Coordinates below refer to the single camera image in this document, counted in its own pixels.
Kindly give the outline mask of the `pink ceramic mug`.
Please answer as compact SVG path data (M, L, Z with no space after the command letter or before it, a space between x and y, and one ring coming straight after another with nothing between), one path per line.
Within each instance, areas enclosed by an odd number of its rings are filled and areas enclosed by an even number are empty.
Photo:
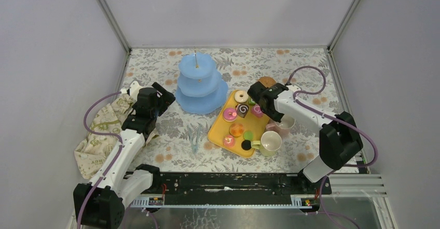
M290 133L294 125L295 125L295 119L284 115L280 122L275 122L274 120L271 119L269 123L266 125L265 131L274 131L282 139L285 139L287 138L288 134Z

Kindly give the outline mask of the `green ceramic mug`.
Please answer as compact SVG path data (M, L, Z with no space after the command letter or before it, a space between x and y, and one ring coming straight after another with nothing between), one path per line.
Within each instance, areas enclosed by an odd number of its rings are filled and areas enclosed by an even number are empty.
M266 131L262 134L259 141L252 141L251 147L259 150L265 157L271 157L281 148L282 138L275 131Z

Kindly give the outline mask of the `red sugared pastry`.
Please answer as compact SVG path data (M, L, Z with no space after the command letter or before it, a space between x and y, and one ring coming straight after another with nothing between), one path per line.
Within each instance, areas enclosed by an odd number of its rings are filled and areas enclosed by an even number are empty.
M224 147L234 147L236 139L232 135L226 135L223 137L223 146Z

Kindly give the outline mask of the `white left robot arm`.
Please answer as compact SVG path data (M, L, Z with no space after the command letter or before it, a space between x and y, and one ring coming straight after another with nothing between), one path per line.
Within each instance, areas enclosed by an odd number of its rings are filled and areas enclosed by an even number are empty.
M116 138L116 145L102 167L88 183L78 184L73 191L77 228L119 228L125 210L143 191L165 190L160 169L155 166L140 165L128 177L126 174L136 154L153 138L157 119L175 101L174 94L157 82L142 87L137 81L117 94L128 94L134 105L121 132L108 134Z

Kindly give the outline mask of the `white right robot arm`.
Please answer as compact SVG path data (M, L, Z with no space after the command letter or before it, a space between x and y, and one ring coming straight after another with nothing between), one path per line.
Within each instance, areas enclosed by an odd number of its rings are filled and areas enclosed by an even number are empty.
M318 181L342 168L363 148L351 114L327 113L300 98L298 95L302 90L297 87L280 83L265 87L256 82L247 93L275 122L291 117L319 137L319 155L300 171L301 177L297 180L299 190L306 194L312 193L318 187Z

